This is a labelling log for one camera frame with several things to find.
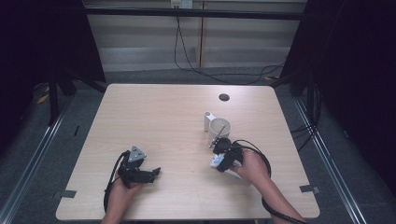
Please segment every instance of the table top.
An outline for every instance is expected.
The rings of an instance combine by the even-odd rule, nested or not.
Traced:
[[[221,101],[226,93],[230,100]],[[125,219],[254,219],[270,217],[260,193],[244,180],[211,168],[205,112],[232,124],[229,138],[258,147],[272,166],[272,179],[303,217],[318,205],[274,90],[259,86],[112,84],[100,104],[62,198],[60,220],[98,220],[104,189],[119,155],[139,147],[141,170],[161,167],[152,184],[135,196]]]

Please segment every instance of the person's left hand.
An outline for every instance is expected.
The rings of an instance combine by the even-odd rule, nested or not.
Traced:
[[[145,185],[144,184],[131,184],[127,188],[120,179],[119,175],[116,174],[116,180],[113,182],[110,194],[108,196],[107,212],[102,219],[102,223],[120,223],[122,217],[131,204],[133,197],[139,192]]]

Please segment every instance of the human arm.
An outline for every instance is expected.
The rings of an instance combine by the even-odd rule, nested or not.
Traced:
[[[250,150],[243,150],[244,162],[242,166],[232,166],[230,169],[251,183],[262,195],[266,203],[288,217],[304,221],[303,217],[294,209],[280,192],[276,184],[268,175],[267,167],[262,158]],[[287,220],[271,215],[275,224],[289,224]]]
[[[125,187],[122,180],[116,175],[116,180],[108,196],[107,211],[102,219],[102,224],[118,224],[122,221],[124,213],[131,204],[133,197],[143,188],[144,184],[132,184]]]

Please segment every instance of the table bracket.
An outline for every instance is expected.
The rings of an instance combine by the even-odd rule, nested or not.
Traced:
[[[57,190],[53,195],[52,198],[53,199],[58,199],[61,200],[62,198],[74,198],[74,196],[76,195],[76,191],[75,190]]]
[[[313,192],[314,194],[320,193],[318,187],[312,187],[311,185],[300,186],[300,190],[302,193]]]

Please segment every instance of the metal baseboard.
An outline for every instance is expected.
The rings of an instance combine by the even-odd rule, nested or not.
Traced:
[[[11,194],[8,196],[0,212],[0,223],[2,224],[11,223],[15,214],[17,213],[17,210],[23,200],[23,197],[25,196],[26,191],[29,189],[29,186],[34,179],[35,174],[37,173],[37,170],[39,169],[39,166],[50,147],[50,143],[52,142],[52,139],[57,133],[62,123],[62,120],[64,118],[64,112],[67,110],[72,100],[73,100],[72,96],[68,97],[68,99],[65,102],[64,109],[61,111],[59,117],[53,122],[52,126],[49,126],[48,129],[46,130],[43,138],[41,139],[40,144],[35,150],[35,154],[33,155],[32,159],[30,159],[15,189],[12,190]]]
[[[344,178],[341,176],[340,171],[335,165],[335,162],[332,159],[332,155],[324,144],[319,132],[311,128],[310,121],[308,119],[308,116],[306,115],[306,108],[304,103],[301,100],[296,100],[295,104],[297,105],[300,115],[304,120],[305,126],[307,127],[309,133],[312,134],[312,140],[318,150],[320,157],[323,160],[327,171],[329,172],[332,182],[334,183],[353,223],[366,224],[367,222],[361,212],[361,209],[359,208],[358,203],[350,192],[346,182],[344,181]]]

